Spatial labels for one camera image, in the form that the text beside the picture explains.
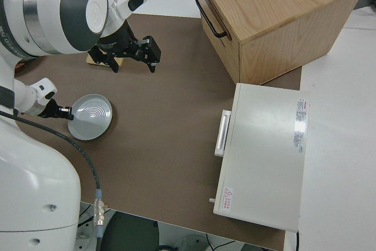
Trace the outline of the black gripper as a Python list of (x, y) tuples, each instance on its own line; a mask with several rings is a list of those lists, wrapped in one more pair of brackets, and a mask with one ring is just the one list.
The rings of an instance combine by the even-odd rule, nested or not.
[(88, 52), (91, 65), (110, 66), (114, 73), (119, 72), (122, 59), (130, 58), (143, 62), (151, 73), (155, 73), (160, 62), (161, 50), (152, 36), (137, 40), (134, 36), (104, 38)]
[(73, 120), (72, 107), (71, 106), (67, 106), (67, 107), (58, 106), (57, 117), (72, 121)]

